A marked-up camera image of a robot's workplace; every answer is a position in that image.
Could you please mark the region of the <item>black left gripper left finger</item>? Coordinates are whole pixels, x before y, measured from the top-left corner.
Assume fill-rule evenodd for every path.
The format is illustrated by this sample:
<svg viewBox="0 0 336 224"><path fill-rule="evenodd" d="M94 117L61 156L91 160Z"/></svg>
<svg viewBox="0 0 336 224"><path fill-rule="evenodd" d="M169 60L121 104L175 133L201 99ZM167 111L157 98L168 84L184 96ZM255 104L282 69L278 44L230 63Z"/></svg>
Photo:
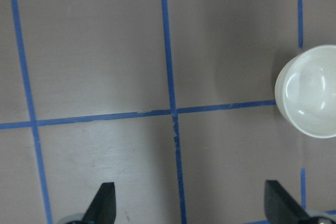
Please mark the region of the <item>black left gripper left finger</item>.
<svg viewBox="0 0 336 224"><path fill-rule="evenodd" d="M102 183L82 218L83 223L114 224L117 215L113 182Z"/></svg>

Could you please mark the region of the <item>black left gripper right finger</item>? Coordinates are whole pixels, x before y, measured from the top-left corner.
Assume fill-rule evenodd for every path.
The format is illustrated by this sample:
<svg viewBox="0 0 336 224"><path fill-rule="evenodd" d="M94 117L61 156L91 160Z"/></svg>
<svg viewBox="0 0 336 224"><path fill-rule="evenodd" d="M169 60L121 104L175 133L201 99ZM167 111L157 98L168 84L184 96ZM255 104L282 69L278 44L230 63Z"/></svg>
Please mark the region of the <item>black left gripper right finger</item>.
<svg viewBox="0 0 336 224"><path fill-rule="evenodd" d="M311 217L277 180L266 180L264 213L269 223L309 223Z"/></svg>

